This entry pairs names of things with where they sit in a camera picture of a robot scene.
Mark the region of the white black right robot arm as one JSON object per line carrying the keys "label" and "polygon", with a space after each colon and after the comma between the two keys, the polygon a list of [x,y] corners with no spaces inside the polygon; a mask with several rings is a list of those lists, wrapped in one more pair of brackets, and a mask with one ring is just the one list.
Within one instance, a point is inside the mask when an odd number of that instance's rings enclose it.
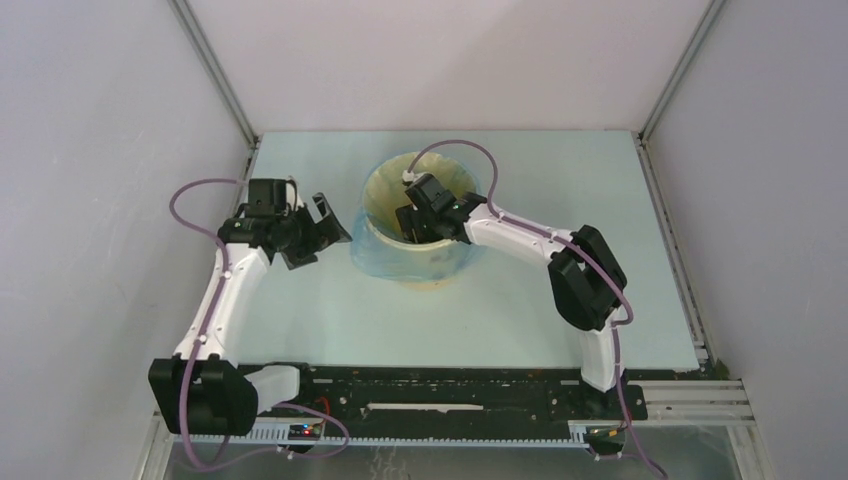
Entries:
{"label": "white black right robot arm", "polygon": [[596,418],[616,411],[624,368],[615,330],[632,321],[633,309],[626,275],[603,235],[589,225],[570,231],[537,224],[473,192],[456,197],[431,173],[406,171],[402,183],[410,202],[396,216],[407,240],[487,247],[546,271],[556,311],[580,332],[583,408]]}

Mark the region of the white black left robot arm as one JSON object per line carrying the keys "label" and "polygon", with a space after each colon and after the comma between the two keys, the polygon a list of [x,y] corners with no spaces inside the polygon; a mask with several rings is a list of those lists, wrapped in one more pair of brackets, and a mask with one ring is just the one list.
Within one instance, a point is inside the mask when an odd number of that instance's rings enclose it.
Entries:
{"label": "white black left robot arm", "polygon": [[217,251],[188,331],[174,353],[153,360],[148,371],[158,409],[173,434],[243,436],[260,414],[278,405],[299,417],[316,403],[315,388],[301,380],[297,366],[240,370],[240,337],[275,259],[295,270],[352,238],[321,192],[312,197],[319,213],[312,216],[292,177],[251,179],[246,186],[245,201],[216,231],[176,218],[211,238]]}

